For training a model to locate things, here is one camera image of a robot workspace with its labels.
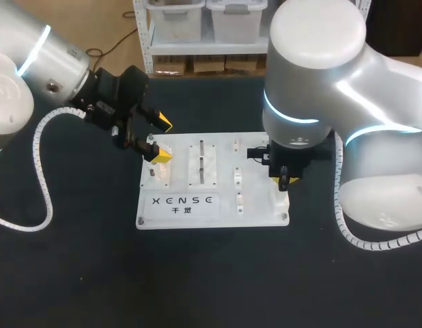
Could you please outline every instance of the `white robotic arm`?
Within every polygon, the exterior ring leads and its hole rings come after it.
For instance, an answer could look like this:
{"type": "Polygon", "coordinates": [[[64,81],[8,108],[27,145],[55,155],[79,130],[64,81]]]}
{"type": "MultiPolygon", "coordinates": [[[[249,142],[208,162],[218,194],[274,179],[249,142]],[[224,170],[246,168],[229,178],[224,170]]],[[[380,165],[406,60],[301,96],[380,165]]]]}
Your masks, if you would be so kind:
{"type": "Polygon", "coordinates": [[[365,32],[348,0],[287,0],[277,10],[263,111],[271,171],[300,178],[298,159],[315,159],[334,129],[346,146],[345,213],[382,230],[422,228],[422,69],[377,53],[365,32]]]}
{"type": "Polygon", "coordinates": [[[118,129],[118,147],[130,147],[146,161],[170,160],[171,156],[158,145],[135,138],[129,130],[134,112],[163,131],[172,127],[160,111],[143,107],[148,80],[145,73],[135,66],[120,77],[102,68],[92,72],[85,52],[12,1],[0,0],[0,92],[8,93],[5,98],[0,97],[0,149],[30,118],[27,107],[33,108],[33,99],[30,96],[27,101],[28,89],[23,80],[34,94],[47,99],[52,106],[71,103],[87,114],[87,121],[104,130],[118,129]],[[4,70],[7,81],[13,81],[12,86],[3,85],[4,70]]]}

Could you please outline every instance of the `black cable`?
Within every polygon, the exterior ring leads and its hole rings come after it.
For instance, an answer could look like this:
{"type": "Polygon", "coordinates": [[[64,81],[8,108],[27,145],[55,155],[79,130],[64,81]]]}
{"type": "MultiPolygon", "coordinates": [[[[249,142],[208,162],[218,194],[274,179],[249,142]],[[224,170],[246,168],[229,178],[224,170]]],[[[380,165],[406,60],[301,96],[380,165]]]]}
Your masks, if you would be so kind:
{"type": "MultiPolygon", "coordinates": [[[[135,18],[135,13],[134,12],[124,12],[122,14],[123,18],[135,18]]],[[[109,55],[110,53],[112,53],[124,40],[126,40],[127,38],[129,38],[132,34],[134,34],[135,32],[138,31],[138,28],[134,29],[133,31],[131,31],[130,33],[128,33],[126,36],[124,36],[119,42],[117,42],[115,44],[115,46],[113,46],[111,49],[109,49],[106,53],[104,53],[101,49],[99,48],[90,48],[86,50],[86,54],[89,55],[91,58],[97,58],[96,63],[94,63],[93,66],[93,71],[96,71],[97,65],[99,64],[100,60],[102,60],[103,57],[105,57],[106,55],[109,55]]]]}
{"type": "MultiPolygon", "coordinates": [[[[255,149],[266,149],[267,147],[264,147],[264,146],[258,146],[258,147],[255,147],[255,149]]],[[[259,163],[259,164],[262,164],[261,163],[261,161],[258,161],[257,159],[253,159],[255,162],[257,162],[257,163],[259,163]]]]}

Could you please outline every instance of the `black mat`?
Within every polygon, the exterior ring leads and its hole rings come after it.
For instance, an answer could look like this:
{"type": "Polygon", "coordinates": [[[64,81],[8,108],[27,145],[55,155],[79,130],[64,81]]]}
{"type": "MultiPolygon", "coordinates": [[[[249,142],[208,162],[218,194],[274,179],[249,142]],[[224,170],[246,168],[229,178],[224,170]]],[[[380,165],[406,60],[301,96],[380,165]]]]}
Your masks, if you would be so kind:
{"type": "MultiPolygon", "coordinates": [[[[174,133],[260,131],[262,83],[153,80],[149,103],[174,133]]],[[[48,110],[37,102],[0,154],[0,215],[16,223],[45,216],[31,138],[48,110]]],[[[141,160],[108,134],[57,118],[42,162],[53,222],[35,234],[0,226],[0,327],[422,327],[422,243],[384,253],[348,244],[333,217],[332,161],[290,189],[289,227],[143,232],[141,160]]]]}

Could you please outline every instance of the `plastic container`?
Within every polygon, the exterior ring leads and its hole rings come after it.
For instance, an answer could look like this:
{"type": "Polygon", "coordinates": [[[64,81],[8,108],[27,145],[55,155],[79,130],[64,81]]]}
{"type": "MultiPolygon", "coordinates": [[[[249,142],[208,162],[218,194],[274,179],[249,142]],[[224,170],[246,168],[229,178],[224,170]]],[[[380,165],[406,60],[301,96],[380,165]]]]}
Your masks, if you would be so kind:
{"type": "Polygon", "coordinates": [[[147,4],[161,43],[200,42],[202,8],[205,0],[188,5],[147,4]]]}
{"type": "Polygon", "coordinates": [[[267,0],[207,0],[218,43],[257,43],[267,0]]]}

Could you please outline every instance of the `white board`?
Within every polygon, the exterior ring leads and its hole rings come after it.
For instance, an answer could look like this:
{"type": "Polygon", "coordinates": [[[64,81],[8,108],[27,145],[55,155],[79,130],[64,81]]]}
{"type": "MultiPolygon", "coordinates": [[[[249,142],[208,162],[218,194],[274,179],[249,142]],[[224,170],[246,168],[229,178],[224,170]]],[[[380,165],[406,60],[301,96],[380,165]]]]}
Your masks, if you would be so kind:
{"type": "Polygon", "coordinates": [[[139,229],[289,224],[287,193],[278,191],[267,167],[247,159],[247,148],[267,146],[267,134],[155,135],[147,142],[154,141],[173,159],[168,164],[143,162],[139,229]]]}

